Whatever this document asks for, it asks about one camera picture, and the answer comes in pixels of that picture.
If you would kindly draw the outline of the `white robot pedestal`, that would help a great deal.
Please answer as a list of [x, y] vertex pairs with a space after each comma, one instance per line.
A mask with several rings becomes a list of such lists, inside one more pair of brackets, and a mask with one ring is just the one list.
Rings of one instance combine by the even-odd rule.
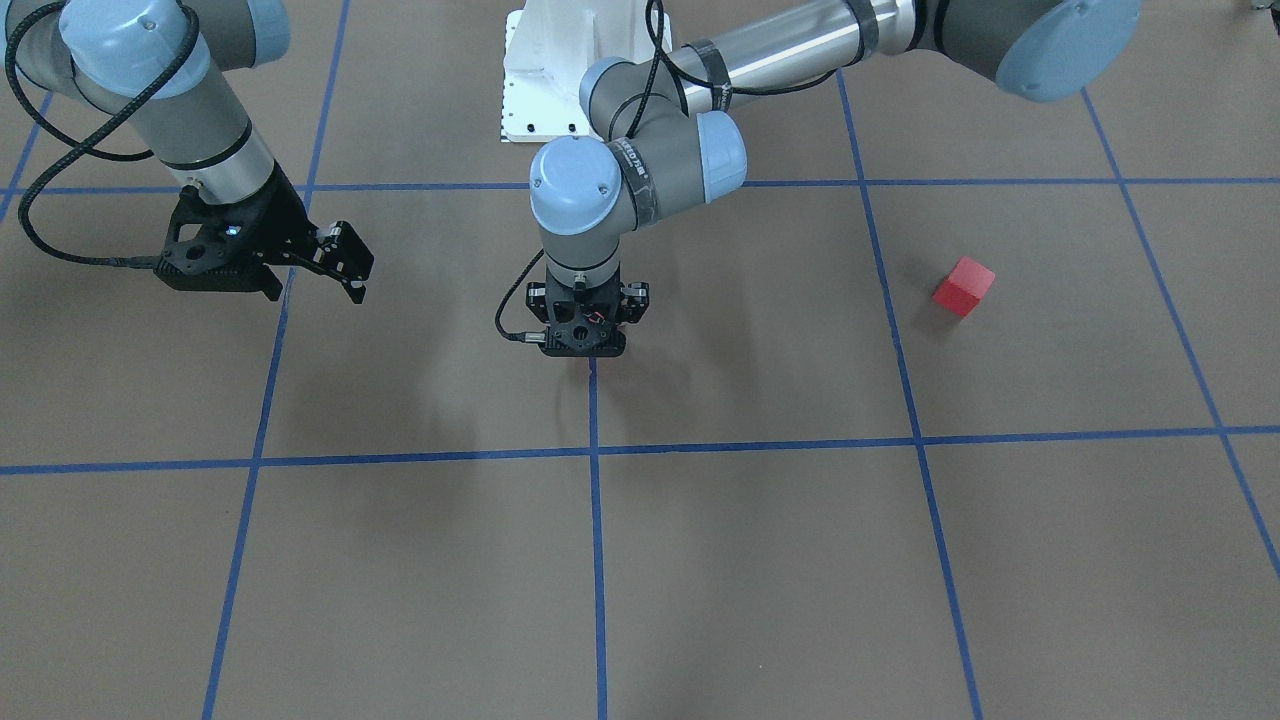
[[579, 100], [588, 69], [602, 58], [652, 55], [644, 1], [526, 1], [506, 18], [500, 140], [544, 143], [588, 136]]

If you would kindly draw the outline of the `red block one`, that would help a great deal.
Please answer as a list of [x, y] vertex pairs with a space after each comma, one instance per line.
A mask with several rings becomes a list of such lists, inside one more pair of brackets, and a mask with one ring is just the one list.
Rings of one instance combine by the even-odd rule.
[[996, 281], [995, 270], [969, 256], [961, 256], [938, 283], [932, 301], [955, 316], [969, 316]]

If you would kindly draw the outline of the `brown paper mat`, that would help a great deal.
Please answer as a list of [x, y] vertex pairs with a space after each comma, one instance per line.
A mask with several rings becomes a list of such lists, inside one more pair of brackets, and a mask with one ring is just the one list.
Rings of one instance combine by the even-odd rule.
[[735, 109], [585, 361], [492, 324], [511, 8], [291, 1], [229, 74], [362, 305], [44, 256], [3, 96], [5, 719], [1277, 716], [1266, 14], [1147, 1], [1060, 102], [910, 53]]

